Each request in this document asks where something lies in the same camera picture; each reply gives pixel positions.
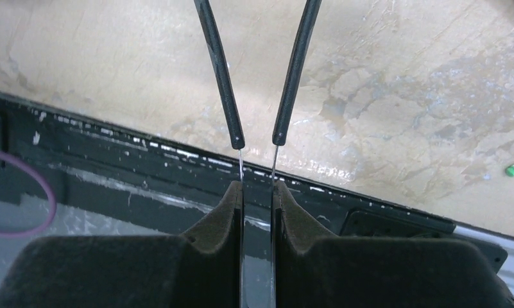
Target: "purple cable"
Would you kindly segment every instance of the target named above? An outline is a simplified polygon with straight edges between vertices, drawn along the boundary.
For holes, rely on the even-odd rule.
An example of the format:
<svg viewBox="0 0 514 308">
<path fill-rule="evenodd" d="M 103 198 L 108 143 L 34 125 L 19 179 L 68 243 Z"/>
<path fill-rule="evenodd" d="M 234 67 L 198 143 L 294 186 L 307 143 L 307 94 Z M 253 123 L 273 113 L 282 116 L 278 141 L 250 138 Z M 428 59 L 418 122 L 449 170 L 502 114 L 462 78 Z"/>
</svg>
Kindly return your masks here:
<svg viewBox="0 0 514 308">
<path fill-rule="evenodd" d="M 25 230 L 25 231 L 21 231 L 21 232 L 12 232 L 12 233 L 0 232 L 0 237 L 7 237 L 7 238 L 12 239 L 12 238 L 16 238 L 16 237 L 26 237 L 26 236 L 35 235 L 35 234 L 43 231 L 45 228 L 47 228 L 51 224 L 51 222 L 55 218 L 55 214 L 56 214 L 56 197 L 55 197 L 55 193 L 53 192 L 53 189 L 51 188 L 49 183 L 47 183 L 47 181 L 45 180 L 45 178 L 42 175 L 40 175 L 35 169 L 30 167 L 27 163 L 23 162 L 21 159 L 14 157 L 11 154 L 7 154 L 5 152 L 0 151 L 0 160 L 3 160 L 5 162 L 19 168 L 20 170 L 26 172 L 26 174 L 28 174 L 32 178 L 34 178 L 34 180 L 36 180 L 39 183 L 39 185 L 41 185 L 41 187 L 47 194 L 47 198 L 49 199 L 49 206 L 50 206 L 49 215 L 47 216 L 47 219 L 45 220 L 45 222 L 43 222 L 43 224 L 41 224 L 33 229 Z"/>
</svg>

